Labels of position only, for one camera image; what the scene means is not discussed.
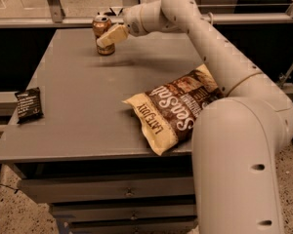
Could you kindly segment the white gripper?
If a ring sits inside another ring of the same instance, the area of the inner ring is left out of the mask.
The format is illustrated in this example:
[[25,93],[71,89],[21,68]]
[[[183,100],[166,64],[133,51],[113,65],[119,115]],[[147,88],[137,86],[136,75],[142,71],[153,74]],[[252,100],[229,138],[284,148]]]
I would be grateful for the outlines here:
[[133,36],[142,36],[144,29],[141,22],[141,5],[125,8],[123,11],[124,24],[115,24],[107,32],[97,39],[97,45],[105,48],[119,43],[128,38],[129,33]]

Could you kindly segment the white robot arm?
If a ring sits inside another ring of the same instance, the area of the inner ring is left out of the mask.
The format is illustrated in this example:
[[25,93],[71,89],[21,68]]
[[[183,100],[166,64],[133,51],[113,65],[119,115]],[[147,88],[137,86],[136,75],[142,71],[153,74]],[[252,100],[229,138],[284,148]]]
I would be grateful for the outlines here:
[[183,31],[223,93],[199,114],[192,169],[200,234],[285,234],[275,154],[293,138],[293,102],[201,15],[195,0],[158,0],[124,11],[98,39]]

